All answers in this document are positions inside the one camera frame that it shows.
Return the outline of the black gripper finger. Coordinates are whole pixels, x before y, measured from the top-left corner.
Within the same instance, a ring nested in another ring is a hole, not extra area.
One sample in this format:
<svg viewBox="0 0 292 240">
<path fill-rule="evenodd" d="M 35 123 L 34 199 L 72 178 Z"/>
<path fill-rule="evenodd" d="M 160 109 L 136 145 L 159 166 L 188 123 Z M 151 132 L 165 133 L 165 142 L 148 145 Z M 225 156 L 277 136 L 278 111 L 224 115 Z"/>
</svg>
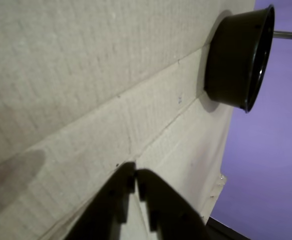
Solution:
<svg viewBox="0 0 292 240">
<path fill-rule="evenodd" d="M 88 205 L 67 240 L 118 240 L 127 223 L 129 195 L 135 192 L 134 162 L 119 166 Z"/>
<path fill-rule="evenodd" d="M 160 240 L 207 240 L 199 213 L 160 176 L 149 169 L 137 171 L 139 198 L 146 204 L 151 232 Z"/>
</svg>

